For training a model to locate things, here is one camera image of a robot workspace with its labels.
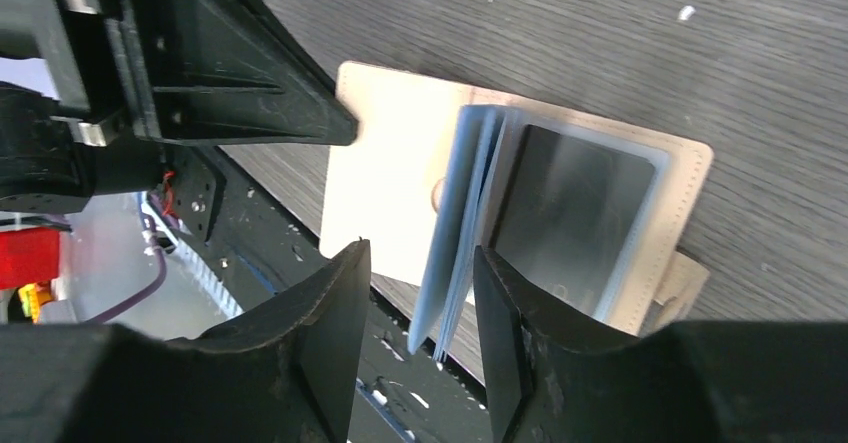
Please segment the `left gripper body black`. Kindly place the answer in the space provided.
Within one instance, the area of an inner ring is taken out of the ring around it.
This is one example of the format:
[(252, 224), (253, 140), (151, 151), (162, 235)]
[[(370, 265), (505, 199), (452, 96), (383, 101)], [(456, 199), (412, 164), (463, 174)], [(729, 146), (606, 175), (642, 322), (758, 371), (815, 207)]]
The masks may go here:
[(127, 98), (108, 24), (120, 0), (1, 0), (1, 62), (42, 63), (53, 87), (1, 72), (1, 209), (76, 213), (133, 189)]

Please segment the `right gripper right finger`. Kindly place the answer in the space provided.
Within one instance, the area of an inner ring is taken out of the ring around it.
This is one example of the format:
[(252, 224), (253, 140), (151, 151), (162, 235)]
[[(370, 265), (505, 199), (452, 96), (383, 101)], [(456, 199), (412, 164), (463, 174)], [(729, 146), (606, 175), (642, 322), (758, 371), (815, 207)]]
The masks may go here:
[(473, 283), (497, 442), (843, 442), (843, 322), (606, 326), (477, 248)]

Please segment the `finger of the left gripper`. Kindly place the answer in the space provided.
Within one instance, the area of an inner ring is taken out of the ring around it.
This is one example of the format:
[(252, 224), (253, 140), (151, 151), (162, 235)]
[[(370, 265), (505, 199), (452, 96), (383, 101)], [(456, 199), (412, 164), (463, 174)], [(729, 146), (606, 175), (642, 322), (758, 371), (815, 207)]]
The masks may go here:
[(262, 0), (117, 0), (107, 22), (134, 133), (206, 146), (351, 144), (329, 75)]

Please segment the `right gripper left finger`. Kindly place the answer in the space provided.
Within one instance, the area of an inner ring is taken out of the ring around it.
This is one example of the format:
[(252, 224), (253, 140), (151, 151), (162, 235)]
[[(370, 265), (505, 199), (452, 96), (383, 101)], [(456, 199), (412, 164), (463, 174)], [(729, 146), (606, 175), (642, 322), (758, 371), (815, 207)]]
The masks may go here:
[(122, 325), (5, 325), (5, 442), (343, 442), (370, 244), (194, 339)]

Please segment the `beige card holder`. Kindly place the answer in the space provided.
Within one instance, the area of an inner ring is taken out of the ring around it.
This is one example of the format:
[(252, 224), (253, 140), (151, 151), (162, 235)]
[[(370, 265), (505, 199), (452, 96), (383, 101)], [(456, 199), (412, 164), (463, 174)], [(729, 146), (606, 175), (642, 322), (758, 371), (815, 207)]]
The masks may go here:
[(331, 150), (320, 250), (372, 245), (375, 273), (419, 289), (407, 345), (444, 359), (466, 304), (471, 259), (494, 249), (513, 165), (527, 126), (598, 131), (668, 152), (670, 162), (634, 239), (608, 318), (632, 335), (685, 316), (708, 270), (678, 241), (713, 160), (705, 143), (468, 84), (348, 61), (338, 99), (358, 119), (355, 141)]

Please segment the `black credit card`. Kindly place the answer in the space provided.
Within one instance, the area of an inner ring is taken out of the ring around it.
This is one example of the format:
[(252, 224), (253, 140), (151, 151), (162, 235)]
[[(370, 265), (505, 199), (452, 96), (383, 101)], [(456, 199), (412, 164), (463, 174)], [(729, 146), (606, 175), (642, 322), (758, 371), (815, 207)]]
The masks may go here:
[(528, 281), (608, 318), (668, 152), (598, 131), (529, 125), (493, 237)]

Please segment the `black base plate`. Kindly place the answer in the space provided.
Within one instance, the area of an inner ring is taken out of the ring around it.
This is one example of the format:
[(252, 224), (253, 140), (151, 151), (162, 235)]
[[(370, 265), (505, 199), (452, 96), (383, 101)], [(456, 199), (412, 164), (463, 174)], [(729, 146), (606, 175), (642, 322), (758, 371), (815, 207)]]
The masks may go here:
[(194, 341), (210, 442), (487, 442), (477, 382), (405, 348), (406, 319), (372, 289), (369, 247), (333, 258), (215, 148), (172, 151), (182, 239), (230, 319)]

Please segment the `perforated metal rail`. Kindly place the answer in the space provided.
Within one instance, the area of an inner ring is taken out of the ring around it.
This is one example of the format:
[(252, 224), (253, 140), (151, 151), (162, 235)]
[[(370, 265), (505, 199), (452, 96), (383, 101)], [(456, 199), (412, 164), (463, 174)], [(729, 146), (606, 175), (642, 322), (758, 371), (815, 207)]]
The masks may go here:
[(238, 317), (244, 313), (241, 305), (232, 294), (225, 288), (223, 281), (215, 274), (200, 254), (195, 251), (185, 240), (191, 236), (186, 225), (175, 217), (166, 216), (163, 210), (159, 210), (153, 203), (147, 192), (138, 194), (140, 211), (150, 216), (156, 222), (157, 228), (164, 233), (175, 249), (172, 257), (179, 265), (191, 275), (196, 287), (198, 287), (214, 303), (218, 313), (227, 320)]

